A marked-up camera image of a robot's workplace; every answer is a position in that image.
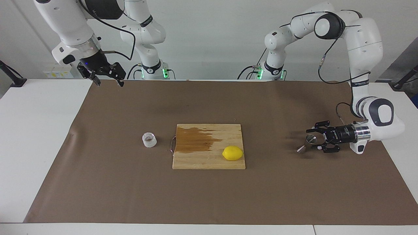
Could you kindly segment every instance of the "table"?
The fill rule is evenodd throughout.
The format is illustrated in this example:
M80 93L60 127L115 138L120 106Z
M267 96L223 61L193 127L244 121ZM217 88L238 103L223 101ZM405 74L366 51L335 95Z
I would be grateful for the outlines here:
M58 153L91 85L88 80L29 80L10 89L0 100L0 234L52 234L102 231L102 234L221 233L243 234L417 234L418 226L312 225L128 225L128 224L19 224L23 221L44 177ZM406 131L385 140L388 153L418 201L418 110L408 97L387 84L370 84L370 93L392 101Z

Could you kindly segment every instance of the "cutting board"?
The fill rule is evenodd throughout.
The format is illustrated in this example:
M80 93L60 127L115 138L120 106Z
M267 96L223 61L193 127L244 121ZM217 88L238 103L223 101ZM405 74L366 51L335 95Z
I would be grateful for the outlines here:
M173 169L245 169L244 156L222 156L228 146L244 151L241 124L177 124Z

